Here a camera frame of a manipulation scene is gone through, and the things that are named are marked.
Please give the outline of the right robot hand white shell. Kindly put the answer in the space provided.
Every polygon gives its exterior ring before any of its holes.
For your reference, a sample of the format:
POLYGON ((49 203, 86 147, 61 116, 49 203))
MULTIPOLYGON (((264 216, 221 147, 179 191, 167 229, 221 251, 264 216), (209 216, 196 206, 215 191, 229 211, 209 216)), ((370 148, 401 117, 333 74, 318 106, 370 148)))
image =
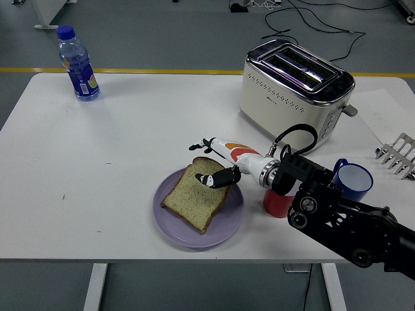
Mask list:
POLYGON ((259 152, 241 143, 231 142, 220 138, 202 139, 189 147, 189 150, 205 148, 205 153, 215 152, 228 160, 232 167, 224 168, 212 174, 197 173, 195 178, 212 189, 224 188, 236 184, 241 174, 251 175, 258 185, 263 184, 261 173, 267 165, 266 159, 259 152))

